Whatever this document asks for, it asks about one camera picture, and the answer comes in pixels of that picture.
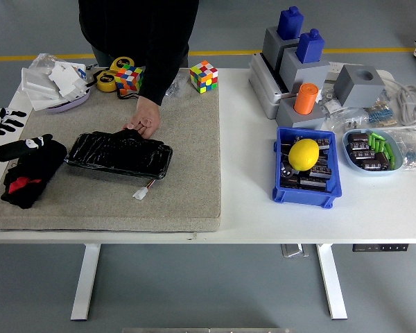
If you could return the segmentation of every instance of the gray cube with hole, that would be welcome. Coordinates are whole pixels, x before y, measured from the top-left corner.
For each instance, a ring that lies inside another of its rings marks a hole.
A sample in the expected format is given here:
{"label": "gray cube with hole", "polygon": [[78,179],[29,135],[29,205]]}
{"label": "gray cube with hole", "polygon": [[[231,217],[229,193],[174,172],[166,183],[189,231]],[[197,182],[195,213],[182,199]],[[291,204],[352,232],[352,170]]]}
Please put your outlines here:
{"label": "gray cube with hole", "polygon": [[373,66],[344,65],[334,83],[334,92],[344,108],[370,108],[384,88]]}
{"label": "gray cube with hole", "polygon": [[313,110],[308,114],[299,114],[294,110],[297,97],[282,99],[276,114],[278,126],[293,128],[308,128],[309,130],[320,130],[325,115],[317,103],[314,103]]}

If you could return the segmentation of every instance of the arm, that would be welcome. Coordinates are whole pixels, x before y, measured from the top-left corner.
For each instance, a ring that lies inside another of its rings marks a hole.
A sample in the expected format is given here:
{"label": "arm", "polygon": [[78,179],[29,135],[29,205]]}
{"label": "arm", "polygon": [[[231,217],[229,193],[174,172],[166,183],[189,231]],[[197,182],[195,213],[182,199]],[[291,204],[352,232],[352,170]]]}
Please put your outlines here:
{"label": "arm", "polygon": [[188,52],[198,2],[154,2],[153,27],[137,110],[123,128],[138,130],[142,137],[148,139],[160,127],[159,106]]}

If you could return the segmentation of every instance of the hand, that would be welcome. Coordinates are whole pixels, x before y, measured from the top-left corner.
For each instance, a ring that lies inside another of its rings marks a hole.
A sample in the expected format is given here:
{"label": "hand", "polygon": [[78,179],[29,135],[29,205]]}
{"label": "hand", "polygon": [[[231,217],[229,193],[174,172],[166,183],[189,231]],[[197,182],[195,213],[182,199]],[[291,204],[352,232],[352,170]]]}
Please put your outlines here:
{"label": "hand", "polygon": [[135,115],[129,123],[123,125],[122,129],[136,130],[144,139],[149,139],[159,127],[159,106],[146,97],[140,96]]}

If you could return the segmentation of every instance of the blue container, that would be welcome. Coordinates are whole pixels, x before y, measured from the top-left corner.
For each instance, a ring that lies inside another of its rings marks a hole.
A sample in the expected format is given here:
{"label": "blue container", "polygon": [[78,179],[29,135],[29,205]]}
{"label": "blue container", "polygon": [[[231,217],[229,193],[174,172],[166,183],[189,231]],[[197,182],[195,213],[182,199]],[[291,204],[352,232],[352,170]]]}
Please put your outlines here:
{"label": "blue container", "polygon": [[[293,142],[297,137],[304,139],[328,139],[330,148],[328,153],[328,167],[331,169],[331,179],[327,180],[327,192],[312,191],[308,189],[290,189],[280,186],[281,172],[281,143]],[[332,208],[335,198],[342,196],[340,188],[338,153],[336,149],[336,136],[333,132],[323,130],[307,130],[304,128],[278,127],[276,152],[276,186],[272,191],[272,199],[277,203],[303,203],[322,208]]]}

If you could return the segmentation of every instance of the table leg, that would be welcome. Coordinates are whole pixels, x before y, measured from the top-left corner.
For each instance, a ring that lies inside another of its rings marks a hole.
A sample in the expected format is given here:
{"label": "table leg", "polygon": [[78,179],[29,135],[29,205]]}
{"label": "table leg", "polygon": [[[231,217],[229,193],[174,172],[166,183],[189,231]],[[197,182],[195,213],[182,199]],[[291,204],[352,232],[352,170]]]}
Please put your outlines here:
{"label": "table leg", "polygon": [[327,293],[328,306],[330,309],[331,319],[347,319],[344,298],[336,265],[334,263],[332,244],[316,244],[322,277],[324,279],[325,292]]}
{"label": "table leg", "polygon": [[78,278],[76,299],[72,308],[72,321],[85,321],[88,318],[89,304],[91,302],[92,287],[96,277],[100,244],[85,244],[82,270]]}

